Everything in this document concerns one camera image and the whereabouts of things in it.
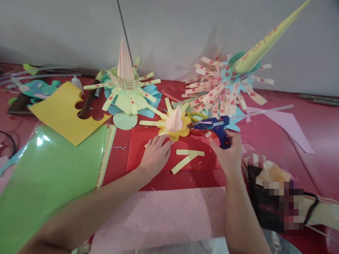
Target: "plastic sheet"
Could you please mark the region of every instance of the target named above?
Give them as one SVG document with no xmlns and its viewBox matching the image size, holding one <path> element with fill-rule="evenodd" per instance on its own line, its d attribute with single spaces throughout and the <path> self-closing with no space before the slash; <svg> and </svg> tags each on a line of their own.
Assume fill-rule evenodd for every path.
<svg viewBox="0 0 339 254">
<path fill-rule="evenodd" d="M 106 140 L 100 126 L 78 146 L 48 126 L 38 126 L 0 197 L 0 246 L 17 253 L 54 214 L 100 185 Z"/>
</svg>

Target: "glue gun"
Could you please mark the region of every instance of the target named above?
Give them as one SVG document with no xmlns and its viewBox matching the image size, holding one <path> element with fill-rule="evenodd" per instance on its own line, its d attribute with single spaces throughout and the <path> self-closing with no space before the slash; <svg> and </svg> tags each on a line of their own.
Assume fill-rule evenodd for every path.
<svg viewBox="0 0 339 254">
<path fill-rule="evenodd" d="M 226 136 L 226 132 L 224 131 L 224 127 L 230 124 L 230 119 L 235 119 L 235 118 L 244 119 L 249 116 L 260 115 L 260 114 L 271 112 L 271 111 L 290 109 L 293 107 L 294 105 L 287 105 L 284 107 L 267 109 L 267 110 L 263 110 L 259 112 L 253 112 L 253 113 L 249 113 L 246 115 L 239 115 L 239 116 L 232 116 L 232 117 L 221 116 L 219 120 L 215 117 L 212 117 L 212 118 L 203 119 L 201 121 L 196 122 L 194 124 L 194 129 L 213 131 L 220 140 L 220 148 L 228 149 L 231 147 L 231 145 L 230 145 L 230 140 L 228 139 L 228 137 Z"/>
</svg>

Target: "light green paper circle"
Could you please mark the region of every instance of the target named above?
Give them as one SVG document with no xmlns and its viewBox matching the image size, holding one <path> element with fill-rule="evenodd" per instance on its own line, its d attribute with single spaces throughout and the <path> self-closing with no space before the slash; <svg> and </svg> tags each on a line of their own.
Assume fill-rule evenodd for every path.
<svg viewBox="0 0 339 254">
<path fill-rule="evenodd" d="M 122 130 L 128 130 L 136 126 L 138 122 L 138 116 L 127 115 L 125 112 L 121 111 L 113 116 L 113 122 L 117 128 Z"/>
</svg>

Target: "gray wall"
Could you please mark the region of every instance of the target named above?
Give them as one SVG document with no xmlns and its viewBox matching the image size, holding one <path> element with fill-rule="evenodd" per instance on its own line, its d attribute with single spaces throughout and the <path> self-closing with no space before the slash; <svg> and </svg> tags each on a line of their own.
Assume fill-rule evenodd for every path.
<svg viewBox="0 0 339 254">
<path fill-rule="evenodd" d="M 120 0 L 141 75 L 188 80 L 202 56 L 247 51 L 304 0 Z M 110 68 L 123 28 L 115 0 L 5 0 L 0 61 Z M 255 88 L 339 96 L 339 1 L 312 0 L 263 58 Z"/>
</svg>

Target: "blue glue gun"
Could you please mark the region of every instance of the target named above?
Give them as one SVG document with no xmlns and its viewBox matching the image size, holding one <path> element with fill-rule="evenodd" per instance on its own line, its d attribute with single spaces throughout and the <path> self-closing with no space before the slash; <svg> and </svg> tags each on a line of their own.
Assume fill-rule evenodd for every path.
<svg viewBox="0 0 339 254">
<path fill-rule="evenodd" d="M 226 136 L 224 127 L 230 124 L 230 118 L 228 116 L 221 116 L 221 118 L 218 120 L 215 117 L 208 118 L 201 120 L 199 122 L 196 122 L 194 124 L 195 129 L 199 130 L 211 130 L 215 134 L 217 134 L 219 140 L 220 140 L 220 148 L 222 149 L 228 149 L 231 147 L 230 140 Z"/>
</svg>

